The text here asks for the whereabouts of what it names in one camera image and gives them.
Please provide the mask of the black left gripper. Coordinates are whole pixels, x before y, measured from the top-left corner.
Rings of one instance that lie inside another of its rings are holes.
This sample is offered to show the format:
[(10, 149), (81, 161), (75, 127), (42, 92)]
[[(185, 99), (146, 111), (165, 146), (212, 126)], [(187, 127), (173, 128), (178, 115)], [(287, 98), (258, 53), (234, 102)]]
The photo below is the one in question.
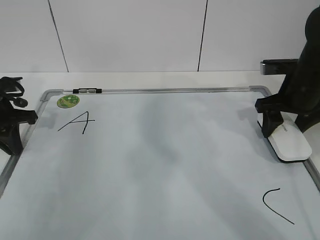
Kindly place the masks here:
[(0, 149), (8, 155), (19, 155), (23, 151), (19, 125), (34, 125), (38, 115), (34, 110), (16, 109), (23, 107), (23, 86), (19, 77), (0, 78)]

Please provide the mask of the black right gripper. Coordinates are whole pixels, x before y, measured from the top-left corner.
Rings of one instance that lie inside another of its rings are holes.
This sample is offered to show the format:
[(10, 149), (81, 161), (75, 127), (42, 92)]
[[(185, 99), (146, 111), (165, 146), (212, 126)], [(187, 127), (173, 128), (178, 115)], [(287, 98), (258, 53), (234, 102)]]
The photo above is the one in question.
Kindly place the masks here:
[(315, 38), (307, 40), (296, 67), (286, 74), (278, 93), (256, 100), (255, 108), (260, 113), (263, 136), (270, 137), (284, 122), (281, 112), (299, 114), (295, 124), (304, 133), (320, 122), (319, 113), (309, 114), (319, 102), (320, 40)]

